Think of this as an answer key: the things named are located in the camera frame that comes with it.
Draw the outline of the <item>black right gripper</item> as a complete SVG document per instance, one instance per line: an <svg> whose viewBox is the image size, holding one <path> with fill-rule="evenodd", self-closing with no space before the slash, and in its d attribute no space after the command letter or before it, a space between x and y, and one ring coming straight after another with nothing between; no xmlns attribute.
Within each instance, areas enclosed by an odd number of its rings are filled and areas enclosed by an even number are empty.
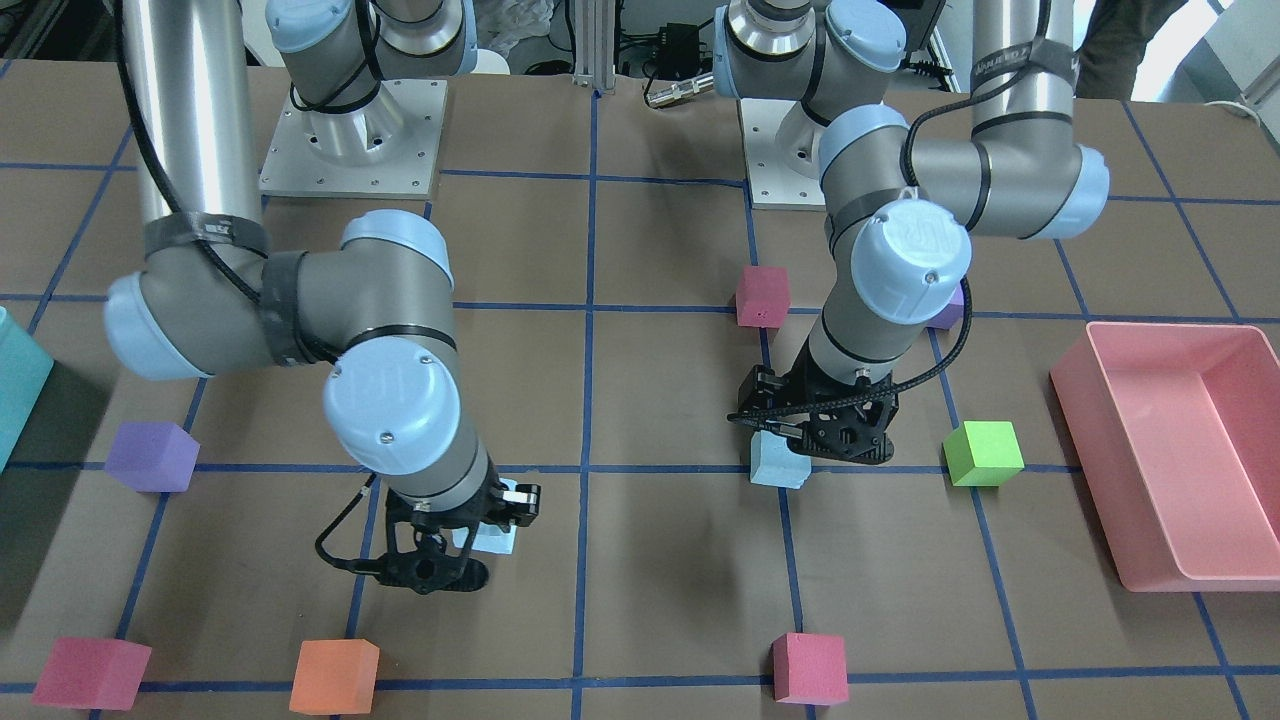
<svg viewBox="0 0 1280 720"><path fill-rule="evenodd" d="M540 512L540 502L539 484L508 488L497 470L488 470L485 480L467 501L442 514L440 527L454 529L489 524L502 530L529 527Z"/></svg>

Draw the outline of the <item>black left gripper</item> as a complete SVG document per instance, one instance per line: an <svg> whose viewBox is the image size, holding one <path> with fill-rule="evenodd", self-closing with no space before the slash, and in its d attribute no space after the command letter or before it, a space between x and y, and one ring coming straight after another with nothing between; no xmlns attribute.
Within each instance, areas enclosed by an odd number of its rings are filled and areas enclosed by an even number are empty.
<svg viewBox="0 0 1280 720"><path fill-rule="evenodd" d="M765 365L748 373L739 389L737 424L762 427L765 420L805 415L813 413L808 406L826 400L831 400L831 377L803 345L783 375Z"/></svg>

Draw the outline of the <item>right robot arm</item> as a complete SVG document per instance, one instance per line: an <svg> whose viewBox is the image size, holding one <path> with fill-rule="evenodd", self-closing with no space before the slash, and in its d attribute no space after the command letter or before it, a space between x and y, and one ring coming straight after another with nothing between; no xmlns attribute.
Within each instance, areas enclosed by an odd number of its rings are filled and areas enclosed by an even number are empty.
<svg viewBox="0 0 1280 720"><path fill-rule="evenodd" d="M118 1L114 15L145 243L104 310L122 364L174 380L329 363L326 419L411 512L530 525L539 487L499 480L461 401L440 231L376 210L335 251L273 250L237 3Z"/></svg>

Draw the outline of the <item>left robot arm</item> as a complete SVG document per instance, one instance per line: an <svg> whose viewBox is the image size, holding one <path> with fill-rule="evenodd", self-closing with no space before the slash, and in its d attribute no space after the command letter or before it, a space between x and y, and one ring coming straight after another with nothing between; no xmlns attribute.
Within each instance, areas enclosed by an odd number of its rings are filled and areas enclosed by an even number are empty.
<svg viewBox="0 0 1280 720"><path fill-rule="evenodd" d="M1065 240L1105 209L1110 173L1073 133L1069 1L978 1L972 95L906 120L884 102L906 31L878 1L731 1L714 77L736 99L794 100L818 124L817 176L837 278L795 368L758 378L731 420L904 392L899 359L963 284L975 237Z"/></svg>

